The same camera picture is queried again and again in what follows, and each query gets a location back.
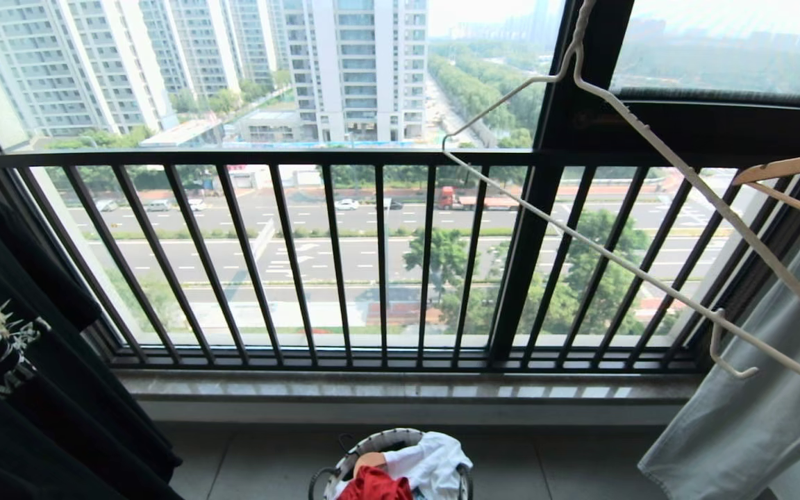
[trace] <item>truck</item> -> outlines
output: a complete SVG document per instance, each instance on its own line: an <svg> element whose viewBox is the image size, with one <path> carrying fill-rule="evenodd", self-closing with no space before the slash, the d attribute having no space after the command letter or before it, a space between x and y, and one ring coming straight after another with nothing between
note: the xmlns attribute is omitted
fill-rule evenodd
<svg viewBox="0 0 800 500"><path fill-rule="evenodd" d="M476 196L458 196L453 186L444 186L440 189L437 207L441 210L473 210L477 205ZM505 196L483 197L483 209L510 210L517 207L517 202Z"/></svg>

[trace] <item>graphic print on shirt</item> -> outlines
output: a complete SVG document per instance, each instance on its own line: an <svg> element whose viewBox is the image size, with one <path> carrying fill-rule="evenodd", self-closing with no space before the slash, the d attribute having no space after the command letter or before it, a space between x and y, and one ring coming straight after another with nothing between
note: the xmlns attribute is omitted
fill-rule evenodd
<svg viewBox="0 0 800 500"><path fill-rule="evenodd" d="M6 398L20 385L35 376L35 367L24 357L23 353L28 345L40 338L42 332L51 331L51 326L41 316L31 321L23 319L9 321L14 314L4 311L9 303L10 299L0 305L0 342L4 342L0 361L15 352L17 362L3 374L3 380L0 383L0 398Z"/></svg>

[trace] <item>sky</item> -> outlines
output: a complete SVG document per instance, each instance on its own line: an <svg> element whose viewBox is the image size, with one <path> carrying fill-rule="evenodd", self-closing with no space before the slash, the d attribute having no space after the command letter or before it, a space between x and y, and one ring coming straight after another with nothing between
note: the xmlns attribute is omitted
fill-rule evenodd
<svg viewBox="0 0 800 500"><path fill-rule="evenodd" d="M549 0L558 13L563 0ZM502 22L533 12L535 0L428 0L428 34L444 37L458 22ZM667 30L747 37L753 31L800 34L800 0L636 0L633 18L663 19Z"/></svg>

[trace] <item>laundry basket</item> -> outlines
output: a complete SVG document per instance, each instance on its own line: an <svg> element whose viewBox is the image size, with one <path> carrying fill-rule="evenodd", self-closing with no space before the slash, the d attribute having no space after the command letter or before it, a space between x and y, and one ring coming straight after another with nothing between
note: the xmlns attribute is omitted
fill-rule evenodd
<svg viewBox="0 0 800 500"><path fill-rule="evenodd" d="M380 433L372 434L366 439L356 443L356 446L345 451L345 456L339 460L334 467L320 469L314 477L310 479L308 488L308 500L331 500L335 496L335 489L340 481L345 481L353 474L353 465L364 453L384 452L404 447L415 446L422 440L424 433L417 429L394 428ZM474 484L471 481L471 471L466 465L460 463L456 468L458 471L458 500L472 500L474 498ZM317 487L317 480L324 474L329 474L329 481L326 482L323 494L320 498L314 496L314 488Z"/></svg>

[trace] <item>white cloth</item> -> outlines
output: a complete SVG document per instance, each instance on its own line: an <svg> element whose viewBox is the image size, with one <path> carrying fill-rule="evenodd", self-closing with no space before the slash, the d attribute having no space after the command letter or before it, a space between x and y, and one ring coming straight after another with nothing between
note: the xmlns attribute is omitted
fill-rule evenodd
<svg viewBox="0 0 800 500"><path fill-rule="evenodd" d="M800 280L800 248L788 269ZM800 363L800 301L775 283L743 329ZM638 468L673 500L753 500L800 459L800 376L740 339L722 355Z"/></svg>
<svg viewBox="0 0 800 500"><path fill-rule="evenodd" d="M386 451L387 472L397 480L407 478L410 490L419 488L426 500L456 500L460 463L473 466L457 439L442 433L425 433L419 444Z"/></svg>

